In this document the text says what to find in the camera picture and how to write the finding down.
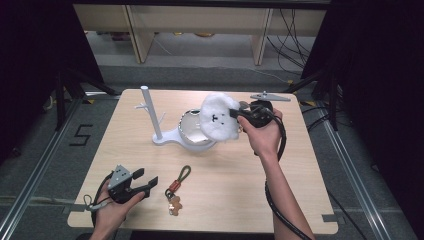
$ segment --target white stand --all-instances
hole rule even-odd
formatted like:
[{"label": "white stand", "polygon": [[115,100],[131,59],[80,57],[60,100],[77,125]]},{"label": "white stand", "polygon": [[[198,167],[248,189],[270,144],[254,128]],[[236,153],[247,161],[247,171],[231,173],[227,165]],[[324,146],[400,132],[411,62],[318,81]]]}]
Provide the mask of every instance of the white stand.
[{"label": "white stand", "polygon": [[178,143],[184,148],[194,151],[194,152],[200,152],[205,151],[209,148],[211,148],[213,145],[215,145],[215,141],[208,142],[204,145],[193,145],[188,144],[186,141],[184,141],[181,138],[180,130],[178,127],[171,131],[162,132],[159,127],[159,122],[156,117],[155,108],[153,106],[152,98],[150,97],[149,88],[147,86],[141,86],[140,87],[141,92],[143,93],[144,100],[146,101],[146,104],[141,104],[140,106],[136,106],[136,108],[144,108],[147,110],[147,112],[150,115],[150,119],[152,120],[153,128],[155,129],[155,134],[153,134],[153,143],[159,146],[165,145],[167,143]]}]

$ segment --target light wood tabletop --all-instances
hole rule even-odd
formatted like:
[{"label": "light wood tabletop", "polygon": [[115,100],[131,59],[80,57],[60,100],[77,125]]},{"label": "light wood tabletop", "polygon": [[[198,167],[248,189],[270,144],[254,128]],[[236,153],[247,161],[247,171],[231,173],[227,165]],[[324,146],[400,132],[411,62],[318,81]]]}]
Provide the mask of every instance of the light wood tabletop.
[{"label": "light wood tabletop", "polygon": [[[165,113],[162,131],[176,128],[181,116],[200,108],[207,91],[149,90],[156,114]],[[255,93],[226,92],[237,101],[252,102]],[[312,144],[295,95],[290,102],[273,101],[283,112],[287,145],[280,165],[314,234],[334,234],[337,222],[325,222],[334,215]],[[247,135],[216,143],[212,148],[193,152],[177,143],[162,146],[152,141],[155,130],[149,114],[135,106],[144,103],[140,89],[125,90],[116,106],[75,204],[84,204],[84,195],[96,191],[118,164],[130,172],[145,168],[144,176],[131,187],[147,184],[158,176],[149,198],[136,205],[121,228],[134,230],[202,232],[273,232],[272,211],[264,192],[265,174],[261,162],[250,148]],[[176,192],[183,209],[169,214],[165,190],[178,178],[182,167],[192,171]],[[91,213],[71,212],[71,227],[92,227]]]}]

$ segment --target forearm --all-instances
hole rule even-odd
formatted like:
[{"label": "forearm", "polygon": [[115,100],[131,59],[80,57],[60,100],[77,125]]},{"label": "forearm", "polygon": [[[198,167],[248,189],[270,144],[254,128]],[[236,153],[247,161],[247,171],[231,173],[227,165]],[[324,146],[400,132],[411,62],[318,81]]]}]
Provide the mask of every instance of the forearm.
[{"label": "forearm", "polygon": [[[290,189],[277,156],[260,155],[265,170],[268,188],[275,206],[293,225],[313,239],[309,224]],[[296,239],[295,234],[273,215],[275,239]]]}]

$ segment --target gray floor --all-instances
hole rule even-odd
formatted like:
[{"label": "gray floor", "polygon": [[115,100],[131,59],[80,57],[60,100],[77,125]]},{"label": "gray floor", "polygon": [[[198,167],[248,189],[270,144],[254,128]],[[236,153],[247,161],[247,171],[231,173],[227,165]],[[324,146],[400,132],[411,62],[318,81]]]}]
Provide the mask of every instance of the gray floor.
[{"label": "gray floor", "polygon": [[[89,32],[87,38],[106,84],[116,90],[148,85],[156,89],[278,92],[287,88],[289,80],[298,82],[302,70],[287,60],[278,59],[269,43],[262,65],[255,66],[248,36],[214,35],[201,38],[194,34],[159,33],[144,64],[136,63],[132,45],[128,41],[112,41],[109,35],[97,35],[95,32]],[[275,36],[270,38],[278,47],[281,45]],[[305,48],[310,49],[314,38],[299,38],[299,41]],[[298,54],[290,51],[288,54],[300,61]],[[84,87],[87,91],[96,90],[90,86]],[[313,84],[299,90],[296,93],[299,100],[312,100],[310,96],[312,89]],[[31,202],[19,223],[14,226],[11,239],[76,239],[80,234],[91,231],[91,229],[69,227],[67,213],[84,181],[117,101],[110,98],[96,99],[91,104],[85,103],[78,107],[46,172],[37,183]],[[311,107],[304,104],[301,108],[306,110]],[[54,136],[55,114],[55,108],[52,108],[40,115],[33,124],[31,132],[22,139],[20,145],[22,155],[9,158],[0,167],[2,176],[0,216],[6,216],[13,200],[28,184],[27,180],[32,170],[37,166],[51,137]],[[321,114],[319,110],[304,113],[305,124],[307,126],[312,124],[321,117]],[[338,134],[391,239],[416,239],[384,179],[370,167],[372,159],[346,113],[339,112],[337,120]],[[81,132],[90,135],[90,139],[86,146],[70,146],[81,141],[74,137],[81,124],[92,125]],[[362,239],[341,207],[347,211],[367,239],[379,239],[364,214],[325,124],[313,128],[310,137],[327,189],[341,204],[339,206],[332,200],[339,220],[339,232],[332,236],[318,236],[318,239]],[[182,236],[178,238],[176,233],[167,236],[144,233],[144,236],[184,238]],[[116,239],[130,238],[131,231],[128,230],[120,230],[116,236]],[[186,237],[186,239],[195,238],[195,235]]]}]

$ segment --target keychain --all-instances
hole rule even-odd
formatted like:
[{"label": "keychain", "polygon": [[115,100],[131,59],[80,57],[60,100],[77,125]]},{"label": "keychain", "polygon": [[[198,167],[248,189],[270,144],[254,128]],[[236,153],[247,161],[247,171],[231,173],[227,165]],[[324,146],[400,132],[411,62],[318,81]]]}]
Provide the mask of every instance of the keychain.
[{"label": "keychain", "polygon": [[165,196],[169,202],[169,215],[178,216],[178,211],[183,208],[180,203],[180,197],[175,195],[175,192],[181,187],[181,182],[190,174],[191,167],[186,165],[181,169],[180,176],[175,180],[165,191]]}]

